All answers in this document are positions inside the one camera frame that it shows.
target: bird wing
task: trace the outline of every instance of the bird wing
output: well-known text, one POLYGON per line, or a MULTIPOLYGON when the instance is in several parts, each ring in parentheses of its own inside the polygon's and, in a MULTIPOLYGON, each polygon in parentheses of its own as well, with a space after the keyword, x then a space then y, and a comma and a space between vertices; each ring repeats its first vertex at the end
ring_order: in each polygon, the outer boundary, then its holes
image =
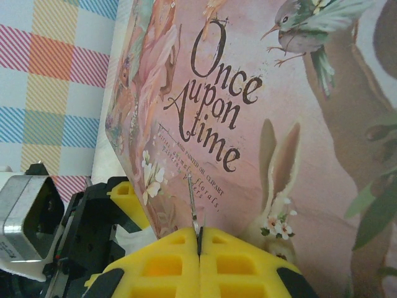
POLYGON ((313 62, 314 69, 317 73, 318 83, 323 93, 327 98, 331 95, 331 90, 334 85, 335 71, 328 62, 328 57, 325 52, 324 46, 317 51, 310 53, 311 61, 313 62))
POLYGON ((333 32, 348 28, 373 4, 372 0, 335 0, 297 25, 301 30, 333 32))

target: pink book cover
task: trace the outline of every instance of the pink book cover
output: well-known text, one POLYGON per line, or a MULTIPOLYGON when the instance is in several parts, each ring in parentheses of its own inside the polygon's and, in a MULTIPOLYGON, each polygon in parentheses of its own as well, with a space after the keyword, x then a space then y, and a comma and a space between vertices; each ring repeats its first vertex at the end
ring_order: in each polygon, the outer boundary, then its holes
POLYGON ((107 136, 158 238, 201 225, 321 297, 397 297, 397 2, 136 0, 107 136))

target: bird illustration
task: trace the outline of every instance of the bird illustration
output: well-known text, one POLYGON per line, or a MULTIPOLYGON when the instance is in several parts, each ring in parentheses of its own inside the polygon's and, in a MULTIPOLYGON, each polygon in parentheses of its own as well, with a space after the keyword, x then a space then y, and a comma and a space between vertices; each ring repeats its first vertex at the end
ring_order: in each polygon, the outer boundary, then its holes
POLYGON ((324 44, 329 34, 348 28, 373 4, 372 0, 287 0, 275 17, 275 25, 261 40, 279 31, 281 47, 268 47, 299 54, 285 60, 276 60, 281 66, 288 60, 310 53, 319 85, 329 98, 334 87, 335 71, 328 62, 324 44))

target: white surface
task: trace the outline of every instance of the white surface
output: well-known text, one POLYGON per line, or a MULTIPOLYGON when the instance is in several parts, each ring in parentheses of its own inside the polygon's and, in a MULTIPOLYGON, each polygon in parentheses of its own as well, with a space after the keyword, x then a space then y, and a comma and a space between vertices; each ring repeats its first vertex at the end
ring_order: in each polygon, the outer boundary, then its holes
MULTIPOLYGON (((132 2, 133 0, 120 0, 118 4, 115 33, 113 37, 112 50, 110 52, 110 70, 117 67, 113 63, 118 62, 118 58, 121 54, 125 32, 130 18, 130 13, 126 14, 125 12, 131 11, 132 2)), ((114 82, 114 78, 115 72, 109 71, 107 73, 104 101, 102 103, 102 112, 100 114, 97 145, 95 148, 94 164, 91 174, 91 181, 93 184, 101 182, 105 183, 113 176, 125 176, 125 172, 105 134, 105 118, 112 93, 111 82, 114 82)), ((117 243, 125 249, 125 253, 127 255, 156 241, 156 236, 154 235, 151 227, 132 234, 128 234, 123 228, 117 227, 116 239, 117 243)))

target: checkered pattern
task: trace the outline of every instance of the checkered pattern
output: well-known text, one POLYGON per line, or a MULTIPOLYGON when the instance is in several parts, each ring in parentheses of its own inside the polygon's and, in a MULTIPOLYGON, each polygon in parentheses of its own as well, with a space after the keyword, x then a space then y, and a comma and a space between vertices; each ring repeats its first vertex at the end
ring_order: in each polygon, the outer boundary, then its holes
MULTIPOLYGON (((118 0, 0 3, 0 165, 91 175, 118 0)), ((67 183, 77 183, 79 189, 67 183)))
POLYGON ((85 176, 53 176, 56 189, 60 193, 61 199, 69 203, 71 196, 86 189, 85 176))

